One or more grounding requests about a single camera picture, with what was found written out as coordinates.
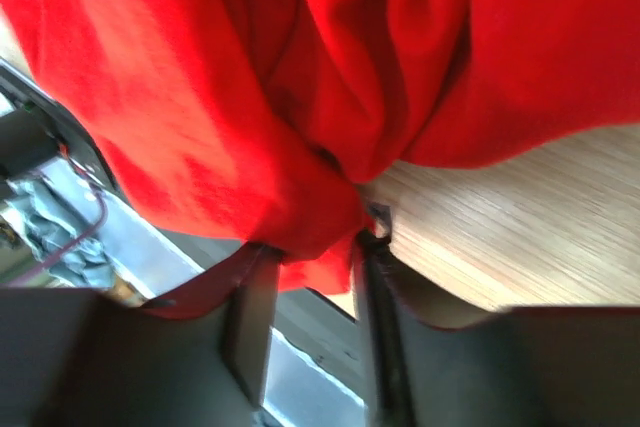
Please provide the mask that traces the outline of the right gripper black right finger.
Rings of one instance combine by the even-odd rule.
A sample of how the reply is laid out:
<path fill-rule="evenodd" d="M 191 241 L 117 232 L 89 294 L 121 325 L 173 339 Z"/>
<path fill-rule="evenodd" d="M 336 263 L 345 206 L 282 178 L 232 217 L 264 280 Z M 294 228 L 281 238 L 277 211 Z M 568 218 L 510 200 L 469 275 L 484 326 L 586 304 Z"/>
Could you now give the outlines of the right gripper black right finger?
<path fill-rule="evenodd" d="M 370 426 L 635 426 L 639 311 L 486 312 L 362 231 L 354 273 Z"/>

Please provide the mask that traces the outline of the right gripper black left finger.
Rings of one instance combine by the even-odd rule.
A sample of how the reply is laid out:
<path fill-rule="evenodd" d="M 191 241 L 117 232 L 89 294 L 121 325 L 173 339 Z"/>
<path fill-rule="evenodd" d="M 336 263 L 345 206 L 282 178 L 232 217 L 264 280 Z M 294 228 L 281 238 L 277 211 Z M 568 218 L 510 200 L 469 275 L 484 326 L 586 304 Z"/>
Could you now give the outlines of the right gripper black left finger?
<path fill-rule="evenodd" d="M 280 253 L 248 243 L 142 306 L 88 289 L 1 292 L 5 426 L 250 426 Z"/>

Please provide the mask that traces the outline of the red t shirt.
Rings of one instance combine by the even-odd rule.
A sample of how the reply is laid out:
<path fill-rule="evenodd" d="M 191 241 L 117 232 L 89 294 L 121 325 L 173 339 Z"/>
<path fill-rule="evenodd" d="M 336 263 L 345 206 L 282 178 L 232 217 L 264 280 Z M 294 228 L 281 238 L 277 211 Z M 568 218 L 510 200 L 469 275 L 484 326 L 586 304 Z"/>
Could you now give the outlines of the red t shirt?
<path fill-rule="evenodd" d="M 639 119 L 639 0 L 1 0 L 151 223 L 349 284 L 358 186 Z"/>

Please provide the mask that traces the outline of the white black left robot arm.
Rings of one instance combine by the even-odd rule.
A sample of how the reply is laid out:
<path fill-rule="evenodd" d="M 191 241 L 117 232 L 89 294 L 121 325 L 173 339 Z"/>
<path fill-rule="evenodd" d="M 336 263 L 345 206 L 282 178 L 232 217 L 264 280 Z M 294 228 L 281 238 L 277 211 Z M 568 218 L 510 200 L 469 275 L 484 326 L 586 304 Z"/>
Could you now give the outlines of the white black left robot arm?
<path fill-rule="evenodd" d="M 80 122 L 30 78 L 1 61 L 1 95 L 9 111 L 1 116 L 1 196 L 9 182 L 62 157 L 85 168 L 100 185 L 119 190 L 97 144 Z"/>

